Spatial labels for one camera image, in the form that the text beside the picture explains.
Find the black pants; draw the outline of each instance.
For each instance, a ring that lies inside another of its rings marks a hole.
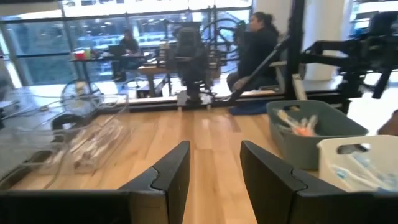
[[[231,92],[233,92],[233,86],[239,79],[241,79],[241,77],[237,72],[229,74],[228,77],[226,78],[228,88]],[[276,79],[261,76],[257,77],[253,82],[251,82],[247,87],[245,87],[243,91],[257,90],[260,87],[271,86],[271,85],[277,85]]]

